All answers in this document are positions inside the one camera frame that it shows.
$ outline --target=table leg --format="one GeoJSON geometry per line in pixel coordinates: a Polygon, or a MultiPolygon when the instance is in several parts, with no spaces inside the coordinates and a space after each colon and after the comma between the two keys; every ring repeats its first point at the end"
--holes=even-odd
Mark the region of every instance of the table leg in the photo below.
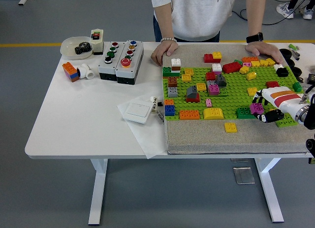
{"type": "Polygon", "coordinates": [[[91,159],[91,162],[96,170],[96,176],[92,196],[89,225],[99,226],[108,159],[91,159]]]}
{"type": "Polygon", "coordinates": [[[273,168],[279,160],[280,158],[255,158],[272,222],[284,222],[276,192],[269,175],[269,170],[273,168]]]}

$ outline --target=person's right hand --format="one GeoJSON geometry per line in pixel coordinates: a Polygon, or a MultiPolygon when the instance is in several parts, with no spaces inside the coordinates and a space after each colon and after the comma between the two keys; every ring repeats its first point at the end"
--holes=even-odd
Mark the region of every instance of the person's right hand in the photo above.
{"type": "Polygon", "coordinates": [[[178,48],[177,42],[172,40],[165,40],[161,42],[159,46],[151,54],[151,59],[158,65],[162,66],[163,64],[163,54],[166,52],[167,56],[171,56],[173,52],[178,48]]]}

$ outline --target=black watch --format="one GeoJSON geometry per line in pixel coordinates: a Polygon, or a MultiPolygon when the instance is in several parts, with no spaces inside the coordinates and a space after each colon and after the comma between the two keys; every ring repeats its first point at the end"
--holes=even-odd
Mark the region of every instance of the black watch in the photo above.
{"type": "Polygon", "coordinates": [[[261,42],[263,40],[264,40],[264,37],[262,36],[261,32],[259,32],[256,35],[249,36],[249,37],[246,38],[246,42],[247,43],[250,43],[250,42],[261,42]]]}

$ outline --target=robotic hand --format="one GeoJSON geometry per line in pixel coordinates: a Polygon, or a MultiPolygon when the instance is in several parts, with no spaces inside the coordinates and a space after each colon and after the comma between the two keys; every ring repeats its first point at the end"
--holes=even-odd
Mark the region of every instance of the robotic hand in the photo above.
{"type": "MultiPolygon", "coordinates": [[[[304,124],[309,130],[315,129],[315,95],[312,96],[310,103],[307,103],[308,93],[315,84],[309,87],[302,96],[296,94],[288,87],[274,87],[262,89],[258,91],[252,102],[262,103],[265,99],[265,105],[269,102],[276,108],[276,110],[269,111],[266,114],[254,114],[254,116],[266,123],[274,122],[283,119],[284,113],[289,113],[290,116],[300,124],[304,124]]],[[[306,147],[310,153],[315,157],[315,140],[308,139],[306,147]]]]}

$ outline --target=yellow floor line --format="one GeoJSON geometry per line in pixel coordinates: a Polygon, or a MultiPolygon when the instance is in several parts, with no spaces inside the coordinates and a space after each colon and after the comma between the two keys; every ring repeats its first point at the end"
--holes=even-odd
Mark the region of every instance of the yellow floor line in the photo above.
{"type": "MultiPolygon", "coordinates": [[[[241,42],[245,43],[245,40],[220,40],[220,42],[241,42]]],[[[315,39],[309,40],[265,40],[270,43],[315,43],[315,39]]],[[[61,43],[8,43],[0,44],[1,47],[60,47],[61,43]]]]}

